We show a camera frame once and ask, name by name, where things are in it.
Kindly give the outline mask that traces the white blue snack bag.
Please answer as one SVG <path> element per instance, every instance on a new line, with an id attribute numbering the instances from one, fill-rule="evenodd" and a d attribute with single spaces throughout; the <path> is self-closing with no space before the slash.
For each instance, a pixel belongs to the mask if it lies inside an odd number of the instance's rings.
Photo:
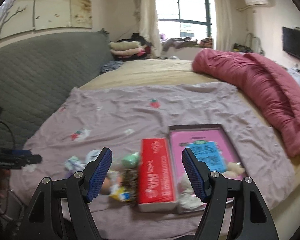
<path id="1" fill-rule="evenodd" d="M 100 153 L 101 150 L 92 150 L 86 155 L 84 161 L 74 155 L 65 161 L 64 167 L 67 171 L 72 173 L 83 171 L 89 162 L 95 161 L 97 159 Z"/>

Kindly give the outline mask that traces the yellow white snack bag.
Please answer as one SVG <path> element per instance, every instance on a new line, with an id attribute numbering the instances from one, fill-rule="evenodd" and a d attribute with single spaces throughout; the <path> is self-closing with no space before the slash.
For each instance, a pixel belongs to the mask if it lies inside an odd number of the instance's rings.
<path id="1" fill-rule="evenodd" d="M 110 187 L 109 196 L 119 202 L 130 201 L 130 192 L 127 191 L 125 187 L 119 185 L 113 185 Z"/>

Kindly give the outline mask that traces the cream plush toy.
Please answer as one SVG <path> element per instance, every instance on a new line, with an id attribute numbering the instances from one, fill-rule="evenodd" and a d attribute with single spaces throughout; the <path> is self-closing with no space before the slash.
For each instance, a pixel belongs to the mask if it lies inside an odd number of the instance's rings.
<path id="1" fill-rule="evenodd" d="M 226 178 L 237 179 L 245 173 L 245 168 L 241 163 L 228 162 L 227 170 L 222 173 Z"/>

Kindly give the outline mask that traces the grey quilted headboard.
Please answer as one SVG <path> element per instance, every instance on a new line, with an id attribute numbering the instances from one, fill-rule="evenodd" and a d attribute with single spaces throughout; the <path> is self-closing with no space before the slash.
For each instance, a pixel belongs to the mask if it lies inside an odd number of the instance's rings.
<path id="1" fill-rule="evenodd" d="M 0 48 L 0 147 L 23 148 L 70 91 L 112 59 L 105 30 L 36 36 Z"/>

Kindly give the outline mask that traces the shallow box with pink book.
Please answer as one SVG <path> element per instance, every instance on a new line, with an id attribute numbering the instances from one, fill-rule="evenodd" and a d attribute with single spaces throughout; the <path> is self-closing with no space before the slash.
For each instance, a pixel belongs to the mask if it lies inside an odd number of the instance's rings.
<path id="1" fill-rule="evenodd" d="M 203 209 L 183 211 L 179 206 L 178 181 L 186 173 L 181 159 L 182 151 L 185 148 L 190 148 L 196 158 L 205 162 L 211 171 L 217 171 L 222 174 L 227 170 L 228 162 L 241 163 L 244 167 L 237 150 L 221 124 L 170 126 L 168 138 L 177 187 L 178 213 L 203 211 L 206 207 L 205 204 Z M 243 179 L 246 175 L 245 171 L 237 180 Z"/>

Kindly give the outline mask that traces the lilac strawberry bed sheet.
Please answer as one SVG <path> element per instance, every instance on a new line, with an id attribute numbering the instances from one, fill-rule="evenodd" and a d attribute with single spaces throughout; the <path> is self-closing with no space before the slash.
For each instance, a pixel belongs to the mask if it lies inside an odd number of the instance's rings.
<path id="1" fill-rule="evenodd" d="M 66 176 L 65 161 L 111 149 L 114 159 L 140 150 L 142 139 L 164 138 L 173 125 L 221 124 L 272 209 L 294 190 L 295 172 L 272 128 L 223 82 L 178 86 L 73 89 L 25 144 L 42 162 L 12 173 L 11 188 L 28 203 L 44 177 Z"/>

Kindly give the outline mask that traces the pink red quilt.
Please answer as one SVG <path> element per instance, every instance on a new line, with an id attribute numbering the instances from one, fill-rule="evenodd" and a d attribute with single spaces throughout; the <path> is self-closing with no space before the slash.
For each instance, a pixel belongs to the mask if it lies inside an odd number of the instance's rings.
<path id="1" fill-rule="evenodd" d="M 259 54 L 206 48 L 192 69 L 239 88 L 281 133 L 287 155 L 300 155 L 300 86 L 284 68 Z"/>

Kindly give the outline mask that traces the beige mattress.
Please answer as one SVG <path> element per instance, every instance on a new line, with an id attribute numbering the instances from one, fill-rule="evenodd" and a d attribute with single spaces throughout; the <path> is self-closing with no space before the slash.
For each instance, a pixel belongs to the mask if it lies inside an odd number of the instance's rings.
<path id="1" fill-rule="evenodd" d="M 147 85 L 195 85 L 217 82 L 205 74 L 192 71 L 192 62 L 187 60 L 136 60 L 125 62 L 117 70 L 101 74 L 81 87 L 96 90 L 114 87 Z"/>

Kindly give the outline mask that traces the clothes pile on sill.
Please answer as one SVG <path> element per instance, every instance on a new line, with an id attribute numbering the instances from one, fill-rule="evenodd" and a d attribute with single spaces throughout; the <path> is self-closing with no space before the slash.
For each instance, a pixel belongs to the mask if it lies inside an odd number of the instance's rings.
<path id="1" fill-rule="evenodd" d="M 162 43 L 162 50 L 168 51 L 171 47 L 175 49 L 187 47 L 213 48 L 213 38 L 207 37 L 203 40 L 192 40 L 190 37 L 170 38 Z"/>

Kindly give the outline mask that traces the curtain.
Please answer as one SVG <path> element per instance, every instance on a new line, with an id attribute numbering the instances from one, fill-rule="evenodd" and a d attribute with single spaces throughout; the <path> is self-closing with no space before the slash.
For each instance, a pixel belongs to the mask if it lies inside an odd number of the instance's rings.
<path id="1" fill-rule="evenodd" d="M 134 16 L 139 27 L 139 34 L 151 43 L 151 54 L 161 56 L 161 42 L 158 29 L 158 17 L 155 0 L 134 0 Z"/>
<path id="2" fill-rule="evenodd" d="M 213 38 L 216 50 L 229 51 L 232 45 L 233 23 L 230 0 L 213 0 Z"/>

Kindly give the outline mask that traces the window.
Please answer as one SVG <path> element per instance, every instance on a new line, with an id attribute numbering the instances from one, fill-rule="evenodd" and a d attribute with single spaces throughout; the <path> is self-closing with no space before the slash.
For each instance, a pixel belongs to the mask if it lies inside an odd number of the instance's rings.
<path id="1" fill-rule="evenodd" d="M 190 37 L 201 40 L 211 35 L 209 0 L 155 0 L 160 38 Z"/>

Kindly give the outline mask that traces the air conditioner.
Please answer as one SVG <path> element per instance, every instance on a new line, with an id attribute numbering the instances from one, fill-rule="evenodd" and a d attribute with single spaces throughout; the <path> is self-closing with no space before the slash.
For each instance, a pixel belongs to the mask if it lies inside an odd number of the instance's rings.
<path id="1" fill-rule="evenodd" d="M 268 0 L 244 0 L 247 6 L 253 5 L 267 5 L 269 3 Z"/>

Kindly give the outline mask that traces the right curtain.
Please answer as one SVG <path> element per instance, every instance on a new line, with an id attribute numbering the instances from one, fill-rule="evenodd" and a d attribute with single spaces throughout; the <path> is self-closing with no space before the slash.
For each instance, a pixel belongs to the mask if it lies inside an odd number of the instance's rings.
<path id="1" fill-rule="evenodd" d="M 213 0 L 213 38 L 216 50 L 229 51 L 232 45 L 233 23 L 230 0 Z"/>

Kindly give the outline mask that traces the wall painting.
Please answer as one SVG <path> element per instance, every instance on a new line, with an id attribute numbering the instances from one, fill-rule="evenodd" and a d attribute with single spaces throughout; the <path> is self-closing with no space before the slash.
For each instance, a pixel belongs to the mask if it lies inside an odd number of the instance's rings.
<path id="1" fill-rule="evenodd" d="M 28 31 L 93 27 L 91 0 L 4 0 L 0 39 Z"/>

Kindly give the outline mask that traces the wall television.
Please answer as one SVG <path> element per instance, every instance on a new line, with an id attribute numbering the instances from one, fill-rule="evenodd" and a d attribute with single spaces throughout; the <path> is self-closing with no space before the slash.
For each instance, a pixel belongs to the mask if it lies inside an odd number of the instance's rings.
<path id="1" fill-rule="evenodd" d="M 282 27 L 283 51 L 300 59 L 300 30 Z"/>

